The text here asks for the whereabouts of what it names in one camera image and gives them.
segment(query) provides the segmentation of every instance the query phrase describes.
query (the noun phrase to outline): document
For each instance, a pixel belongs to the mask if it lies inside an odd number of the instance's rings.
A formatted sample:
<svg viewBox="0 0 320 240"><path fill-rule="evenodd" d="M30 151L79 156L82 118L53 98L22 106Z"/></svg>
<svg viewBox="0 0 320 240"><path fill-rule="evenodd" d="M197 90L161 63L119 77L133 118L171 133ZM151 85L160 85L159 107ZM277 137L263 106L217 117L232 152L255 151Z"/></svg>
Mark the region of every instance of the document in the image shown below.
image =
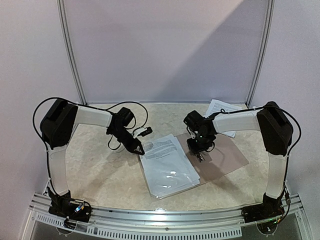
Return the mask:
<svg viewBox="0 0 320 240"><path fill-rule="evenodd" d="M164 198L200 184L178 139L172 134L143 145L140 156L150 194Z"/></svg>
<svg viewBox="0 0 320 240"><path fill-rule="evenodd" d="M220 112L221 109L224 109L226 112L233 112L233 111L241 110L242 107L234 106L232 104L229 104L229 103L226 103L223 101L212 99L204 117L207 118L213 113ZM226 131L226 132L223 132L223 134L225 134L231 138L234 138L236 136L236 131Z"/></svg>

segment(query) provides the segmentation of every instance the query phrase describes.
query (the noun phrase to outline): beige marble surface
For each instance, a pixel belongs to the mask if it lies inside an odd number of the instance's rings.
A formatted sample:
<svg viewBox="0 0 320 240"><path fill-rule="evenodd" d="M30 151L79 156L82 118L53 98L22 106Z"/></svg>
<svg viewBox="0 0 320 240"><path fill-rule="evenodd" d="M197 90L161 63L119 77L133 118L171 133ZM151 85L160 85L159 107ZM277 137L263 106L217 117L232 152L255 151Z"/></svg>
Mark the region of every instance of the beige marble surface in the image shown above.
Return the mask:
<svg viewBox="0 0 320 240"><path fill-rule="evenodd" d="M192 110L204 114L209 104L199 103L148 103L147 126L153 134L140 137L146 142L170 133L186 131L184 117ZM143 108L125 104L137 118L137 126L145 119ZM268 155L261 134L239 131L233 139L249 164L224 177L164 199L150 196L138 157L123 150L111 151L106 129L99 126L79 125L66 152L68 186L74 198L84 199L92 205L167 211L208 210L229 208L262 201L268 179ZM112 147L118 142L114 139Z"/></svg>

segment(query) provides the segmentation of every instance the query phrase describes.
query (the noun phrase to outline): robotic arm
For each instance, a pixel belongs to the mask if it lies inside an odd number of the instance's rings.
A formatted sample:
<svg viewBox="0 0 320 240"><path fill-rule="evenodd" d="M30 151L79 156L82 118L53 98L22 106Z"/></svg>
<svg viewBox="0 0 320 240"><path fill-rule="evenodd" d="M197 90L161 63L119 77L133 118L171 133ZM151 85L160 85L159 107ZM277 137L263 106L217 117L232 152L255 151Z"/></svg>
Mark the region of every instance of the robotic arm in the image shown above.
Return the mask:
<svg viewBox="0 0 320 240"><path fill-rule="evenodd" d="M227 131L260 131L269 157L267 188L262 203L244 207L242 215L248 223L284 213L281 199L285 192L286 200L290 201L284 181L293 126L275 102L268 102L255 110L245 109L230 113L221 110L208 118L194 110L183 121L193 133L193 137L187 140L188 147L200 161L201 152L214 147L216 134Z"/></svg>
<svg viewBox="0 0 320 240"><path fill-rule="evenodd" d="M47 146L48 172L53 190L48 190L52 200L49 213L83 222L88 222L91 216L90 204L71 198L67 184L65 154L74 125L85 124L107 128L106 134L116 137L130 153L144 155L143 146L137 137L152 133L152 129L142 127L132 135L126 127L133 118L134 114L125 107L118 113L113 113L72 104L63 99L54 102L40 123L41 138Z"/></svg>

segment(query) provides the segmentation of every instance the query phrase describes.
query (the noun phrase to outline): white wall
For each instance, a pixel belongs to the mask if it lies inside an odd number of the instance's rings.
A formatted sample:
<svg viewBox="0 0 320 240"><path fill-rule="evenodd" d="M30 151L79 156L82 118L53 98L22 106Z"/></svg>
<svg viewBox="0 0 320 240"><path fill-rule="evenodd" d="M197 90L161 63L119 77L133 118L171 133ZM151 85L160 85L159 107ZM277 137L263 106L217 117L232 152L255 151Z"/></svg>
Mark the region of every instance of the white wall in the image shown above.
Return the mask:
<svg viewBox="0 0 320 240"><path fill-rule="evenodd" d="M288 181L320 239L320 1L276 0L252 105L274 100L302 127Z"/></svg>
<svg viewBox="0 0 320 240"><path fill-rule="evenodd" d="M0 1L0 32L0 239L17 240L32 196L47 180L33 110L47 97L78 95L56 1Z"/></svg>
<svg viewBox="0 0 320 240"><path fill-rule="evenodd" d="M67 0L89 103L246 101L267 0Z"/></svg>

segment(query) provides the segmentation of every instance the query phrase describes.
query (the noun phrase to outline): black cable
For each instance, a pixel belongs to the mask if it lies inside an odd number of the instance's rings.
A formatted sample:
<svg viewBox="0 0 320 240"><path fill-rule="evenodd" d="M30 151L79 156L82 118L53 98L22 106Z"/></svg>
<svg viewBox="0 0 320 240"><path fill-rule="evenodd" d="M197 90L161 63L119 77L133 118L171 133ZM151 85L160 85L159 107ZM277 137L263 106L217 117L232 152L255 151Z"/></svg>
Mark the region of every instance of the black cable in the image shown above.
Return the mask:
<svg viewBox="0 0 320 240"><path fill-rule="evenodd" d="M108 148L111 149L111 150L113 150L113 151L115 151L115 150L118 150L118 149L120 148L121 142L120 142L119 146L117 146L116 148L111 148L111 147L110 147L110 143L111 143L111 140L112 140L113 137L114 137L114 136L111 135L111 138L110 138L110 140L108 141Z"/></svg>
<svg viewBox="0 0 320 240"><path fill-rule="evenodd" d="M288 209L286 210L285 215L280 218L280 221L277 222L277 224L281 223L286 218L286 216L289 214L289 211L290 211L290 204L288 204Z"/></svg>
<svg viewBox="0 0 320 240"><path fill-rule="evenodd" d="M209 150L209 151L208 151L208 150L205 150L207 153L210 153L210 152L212 152L213 149L215 149L216 144L215 144L214 142L212 142L212 144L213 144L213 146L212 146L212 149L211 149L211 150Z"/></svg>
<svg viewBox="0 0 320 240"><path fill-rule="evenodd" d="M129 127L129 128L125 127L125 129L130 130L130 129L134 129L134 128L136 127L137 119L136 119L136 116L135 116L135 115L133 115L133 120L134 120L133 126L132 126L132 127Z"/></svg>
<svg viewBox="0 0 320 240"><path fill-rule="evenodd" d="M148 121L148 118L149 118L148 110L146 109L145 106L143 106L141 103L139 103L137 101L122 101L122 102L117 103L116 105L113 105L111 107L105 108L104 110L105 111L109 111L110 109L113 109L113 108L115 108L115 107L117 107L119 105L122 105L122 104L137 104L137 105L141 106L145 110L145 114L146 114L145 121L140 127L137 127L136 129L142 128L147 124L147 121Z"/></svg>
<svg viewBox="0 0 320 240"><path fill-rule="evenodd" d="M90 209L90 212L92 211L92 206L89 202L85 201L85 200L80 200L80 199L76 199L76 198L68 198L68 197L62 197L64 199L67 199L67 200L71 200L71 201L79 201L79 202L83 202L84 205L88 205L89 209ZM67 216L63 222L63 226L67 229L71 229L71 230L74 230L77 226L77 223L74 223L74 222L70 222L70 218L73 217L72 219L77 221L77 217L74 217L74 215L78 214L79 212L81 212L82 210L78 211L78 212L73 212L70 216Z"/></svg>

